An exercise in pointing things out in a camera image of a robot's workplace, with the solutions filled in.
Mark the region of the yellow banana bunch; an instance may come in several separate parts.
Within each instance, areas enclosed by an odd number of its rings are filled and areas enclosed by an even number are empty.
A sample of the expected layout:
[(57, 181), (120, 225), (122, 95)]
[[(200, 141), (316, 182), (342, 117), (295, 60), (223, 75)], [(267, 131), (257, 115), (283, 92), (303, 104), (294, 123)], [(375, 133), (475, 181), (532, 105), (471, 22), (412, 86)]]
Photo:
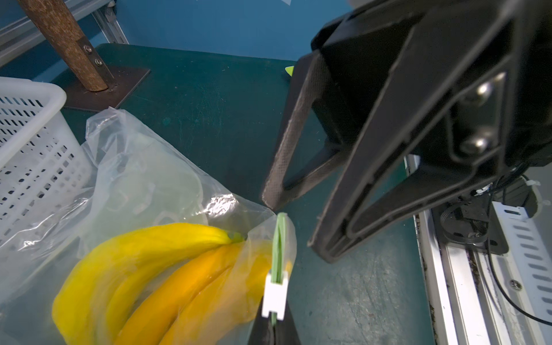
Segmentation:
[(53, 301), (67, 344), (217, 344), (257, 314), (274, 233), (137, 229), (91, 250)]

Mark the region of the clear zip-top bag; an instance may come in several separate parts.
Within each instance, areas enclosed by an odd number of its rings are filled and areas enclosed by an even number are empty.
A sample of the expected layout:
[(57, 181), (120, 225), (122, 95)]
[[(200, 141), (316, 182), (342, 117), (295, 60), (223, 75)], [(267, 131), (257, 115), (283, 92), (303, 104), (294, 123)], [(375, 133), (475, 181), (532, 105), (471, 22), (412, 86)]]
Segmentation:
[[(52, 318), (63, 283), (99, 244), (137, 229), (188, 223), (246, 235), (266, 225), (271, 281), (290, 277), (297, 244), (287, 214), (229, 191), (130, 113), (92, 116), (80, 146), (93, 166), (91, 188), (54, 214), (44, 239), (1, 258), (1, 343), (67, 344)], [(248, 344), (254, 319), (217, 344)]]

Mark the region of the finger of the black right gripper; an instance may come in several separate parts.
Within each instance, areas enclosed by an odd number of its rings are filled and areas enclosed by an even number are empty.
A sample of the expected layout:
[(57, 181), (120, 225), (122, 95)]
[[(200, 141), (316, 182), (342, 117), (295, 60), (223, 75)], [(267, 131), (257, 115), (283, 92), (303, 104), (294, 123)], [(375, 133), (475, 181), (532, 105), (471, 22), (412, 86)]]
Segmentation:
[[(326, 133), (323, 148), (290, 180), (285, 175), (303, 133), (310, 112), (314, 112)], [(272, 210), (300, 198), (324, 181), (345, 161), (349, 107), (334, 82), (325, 58), (316, 50), (295, 65), (285, 103), (280, 132), (261, 199)]]

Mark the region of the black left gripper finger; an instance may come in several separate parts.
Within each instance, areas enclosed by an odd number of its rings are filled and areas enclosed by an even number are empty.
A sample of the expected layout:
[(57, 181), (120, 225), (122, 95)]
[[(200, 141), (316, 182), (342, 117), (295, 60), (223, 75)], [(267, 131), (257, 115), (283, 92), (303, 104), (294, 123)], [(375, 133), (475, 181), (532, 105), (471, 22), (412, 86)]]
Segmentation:
[(289, 303), (285, 305), (284, 319), (276, 321), (275, 325), (272, 325), (269, 318), (262, 316), (262, 304), (260, 304), (248, 345), (301, 345)]

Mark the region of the white zip slider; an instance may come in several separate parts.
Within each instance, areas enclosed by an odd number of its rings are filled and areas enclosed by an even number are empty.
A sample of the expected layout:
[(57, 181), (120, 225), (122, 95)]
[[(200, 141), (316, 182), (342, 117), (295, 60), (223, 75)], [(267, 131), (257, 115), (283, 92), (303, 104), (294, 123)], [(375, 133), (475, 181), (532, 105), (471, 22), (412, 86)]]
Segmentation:
[(265, 279), (261, 315), (263, 318), (269, 318), (271, 314), (275, 314), (278, 321), (283, 321), (287, 303), (289, 274), (287, 271), (283, 272), (282, 283), (273, 283), (271, 280), (272, 275), (268, 273)]

